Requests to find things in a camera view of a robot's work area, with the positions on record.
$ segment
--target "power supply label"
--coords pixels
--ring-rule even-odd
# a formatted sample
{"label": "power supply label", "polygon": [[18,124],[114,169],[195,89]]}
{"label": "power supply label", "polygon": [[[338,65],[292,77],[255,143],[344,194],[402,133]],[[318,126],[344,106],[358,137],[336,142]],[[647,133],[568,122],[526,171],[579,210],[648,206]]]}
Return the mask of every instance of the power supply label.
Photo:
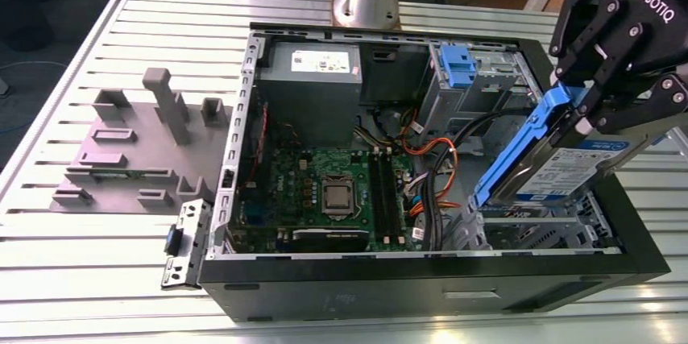
{"label": "power supply label", "polygon": [[584,140],[578,148],[559,148],[516,197],[522,201],[554,201],[567,197],[595,176],[598,165],[628,146],[626,141]]}
{"label": "power supply label", "polygon": [[291,70],[308,73],[350,73],[348,52],[311,52],[291,54]]}

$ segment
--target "open computer tower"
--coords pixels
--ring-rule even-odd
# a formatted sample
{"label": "open computer tower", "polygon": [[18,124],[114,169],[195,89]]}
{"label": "open computer tower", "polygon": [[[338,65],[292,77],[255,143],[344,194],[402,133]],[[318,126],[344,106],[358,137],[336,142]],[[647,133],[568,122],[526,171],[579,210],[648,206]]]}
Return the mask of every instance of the open computer tower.
{"label": "open computer tower", "polygon": [[216,200],[183,206],[163,287],[235,321],[324,320],[540,312],[668,272],[615,176],[554,209],[470,209],[523,114],[443,164],[440,231],[416,209],[436,153],[402,143],[528,111],[551,71],[526,39],[252,25]]}

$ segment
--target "slotted table surface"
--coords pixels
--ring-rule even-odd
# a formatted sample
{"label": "slotted table surface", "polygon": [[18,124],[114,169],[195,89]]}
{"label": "slotted table surface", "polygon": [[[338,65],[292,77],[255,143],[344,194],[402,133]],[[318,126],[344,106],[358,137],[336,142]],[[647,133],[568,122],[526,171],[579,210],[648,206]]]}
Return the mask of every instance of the slotted table surface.
{"label": "slotted table surface", "polygon": [[[251,21],[331,24],[330,0],[111,0],[0,176],[0,338],[154,342],[688,342],[688,163],[679,131],[619,179],[672,273],[536,315],[235,324],[204,291],[163,292],[176,214],[51,213],[100,89],[151,102],[166,67],[188,103],[235,101]],[[538,39],[556,15],[403,3],[408,31]]]}

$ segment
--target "cpu socket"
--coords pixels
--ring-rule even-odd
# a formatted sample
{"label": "cpu socket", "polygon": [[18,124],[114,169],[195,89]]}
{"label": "cpu socket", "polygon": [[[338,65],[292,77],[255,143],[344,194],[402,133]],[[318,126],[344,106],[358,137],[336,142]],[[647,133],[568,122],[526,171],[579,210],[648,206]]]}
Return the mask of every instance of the cpu socket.
{"label": "cpu socket", "polygon": [[327,175],[323,178],[323,213],[335,221],[354,216],[354,178],[347,175]]}

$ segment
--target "green motherboard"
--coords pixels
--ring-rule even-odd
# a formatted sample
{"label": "green motherboard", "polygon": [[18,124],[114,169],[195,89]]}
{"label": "green motherboard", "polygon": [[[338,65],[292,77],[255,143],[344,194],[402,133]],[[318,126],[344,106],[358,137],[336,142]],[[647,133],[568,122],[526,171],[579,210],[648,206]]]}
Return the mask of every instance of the green motherboard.
{"label": "green motherboard", "polygon": [[[416,251],[402,195],[412,175],[411,160],[406,155],[388,155],[387,166],[371,167],[378,159],[371,151],[276,150],[264,198],[242,203],[243,225],[235,234],[248,252],[288,252],[291,233],[306,229],[366,231],[366,251]],[[376,183],[380,174],[386,175],[384,192]],[[395,232],[388,236],[382,230]]]}

